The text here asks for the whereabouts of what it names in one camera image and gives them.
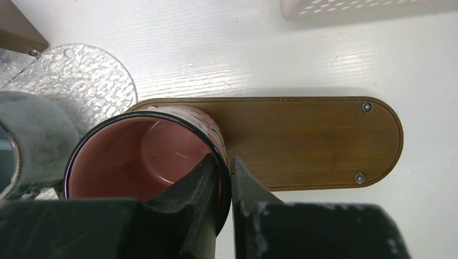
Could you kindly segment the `white perforated plastic basket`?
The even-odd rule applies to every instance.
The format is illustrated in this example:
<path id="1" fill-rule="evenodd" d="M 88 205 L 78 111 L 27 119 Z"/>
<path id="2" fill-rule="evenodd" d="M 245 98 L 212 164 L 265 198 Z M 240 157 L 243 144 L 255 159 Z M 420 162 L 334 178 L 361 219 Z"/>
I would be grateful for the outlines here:
<path id="1" fill-rule="evenodd" d="M 281 1 L 283 17 L 289 21 L 298 21 L 312 16 L 336 15 L 341 13 L 379 11 L 404 7 L 430 7 L 441 4 L 456 4 L 457 1 L 378 1 L 378 0 L 316 0 L 316 1 Z"/>

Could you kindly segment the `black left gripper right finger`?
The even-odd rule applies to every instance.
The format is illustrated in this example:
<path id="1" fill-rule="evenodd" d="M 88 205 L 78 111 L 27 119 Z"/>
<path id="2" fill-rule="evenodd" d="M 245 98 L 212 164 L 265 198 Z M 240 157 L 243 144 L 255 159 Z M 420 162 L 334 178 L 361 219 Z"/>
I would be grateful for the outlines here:
<path id="1" fill-rule="evenodd" d="M 235 156 L 231 161 L 236 258 L 409 258 L 379 206 L 283 202 Z"/>

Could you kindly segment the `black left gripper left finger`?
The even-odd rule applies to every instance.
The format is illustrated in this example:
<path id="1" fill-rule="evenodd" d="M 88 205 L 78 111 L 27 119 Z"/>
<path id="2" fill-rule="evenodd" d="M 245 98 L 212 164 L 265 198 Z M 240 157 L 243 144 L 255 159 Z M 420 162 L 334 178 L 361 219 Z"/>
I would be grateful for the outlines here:
<path id="1" fill-rule="evenodd" d="M 1 206 L 1 258 L 214 258 L 219 175 L 206 155 L 154 199 Z"/>

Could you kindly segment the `brown oval wooden tray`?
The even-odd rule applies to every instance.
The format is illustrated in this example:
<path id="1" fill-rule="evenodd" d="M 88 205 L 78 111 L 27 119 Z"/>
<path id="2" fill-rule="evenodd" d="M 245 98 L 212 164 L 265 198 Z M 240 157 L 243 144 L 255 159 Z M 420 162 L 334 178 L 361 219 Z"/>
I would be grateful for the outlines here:
<path id="1" fill-rule="evenodd" d="M 361 188 L 387 176 L 403 149 L 396 112 L 371 97 L 153 98 L 131 107 L 184 105 L 219 126 L 227 156 L 240 156 L 271 191 Z"/>

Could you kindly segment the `wooden acrylic toothbrush holder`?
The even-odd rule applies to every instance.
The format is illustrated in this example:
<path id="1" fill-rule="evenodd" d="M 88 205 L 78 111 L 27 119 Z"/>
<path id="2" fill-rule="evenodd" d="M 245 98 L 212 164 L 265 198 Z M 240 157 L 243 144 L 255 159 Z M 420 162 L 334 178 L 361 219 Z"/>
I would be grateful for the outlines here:
<path id="1" fill-rule="evenodd" d="M 1 87 L 37 61 L 49 46 L 12 1 L 1 1 Z"/>

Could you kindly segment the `pink ghost pattern mug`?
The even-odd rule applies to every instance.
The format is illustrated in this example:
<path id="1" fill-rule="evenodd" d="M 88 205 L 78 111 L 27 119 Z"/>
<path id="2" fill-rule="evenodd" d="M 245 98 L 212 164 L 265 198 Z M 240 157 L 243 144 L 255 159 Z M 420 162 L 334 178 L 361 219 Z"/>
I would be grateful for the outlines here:
<path id="1" fill-rule="evenodd" d="M 178 182 L 208 154 L 219 172 L 216 231 L 220 232 L 231 203 L 226 147 L 217 123 L 191 106 L 150 106 L 94 126 L 70 155 L 64 197 L 146 201 Z"/>

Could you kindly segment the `grey-green ceramic mug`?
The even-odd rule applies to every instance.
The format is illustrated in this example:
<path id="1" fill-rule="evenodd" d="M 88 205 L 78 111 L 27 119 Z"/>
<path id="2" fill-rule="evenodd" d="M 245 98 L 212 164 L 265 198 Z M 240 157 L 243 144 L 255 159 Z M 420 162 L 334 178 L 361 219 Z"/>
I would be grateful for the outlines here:
<path id="1" fill-rule="evenodd" d="M 1 200 L 61 185 L 78 141 L 76 126 L 56 104 L 1 91 Z"/>

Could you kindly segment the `clear textured acrylic tray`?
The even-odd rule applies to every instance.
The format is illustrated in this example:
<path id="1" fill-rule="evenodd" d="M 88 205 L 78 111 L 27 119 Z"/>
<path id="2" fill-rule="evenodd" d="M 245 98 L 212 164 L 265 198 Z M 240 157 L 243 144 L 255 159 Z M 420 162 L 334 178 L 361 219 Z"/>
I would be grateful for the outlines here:
<path id="1" fill-rule="evenodd" d="M 85 44 L 46 50 L 1 91 L 34 94 L 56 104 L 76 126 L 79 141 L 94 126 L 137 102 L 136 87 L 125 66 L 108 52 Z M 44 189 L 54 189 L 60 196 L 61 186 Z M 20 199 L 33 199 L 39 193 Z"/>

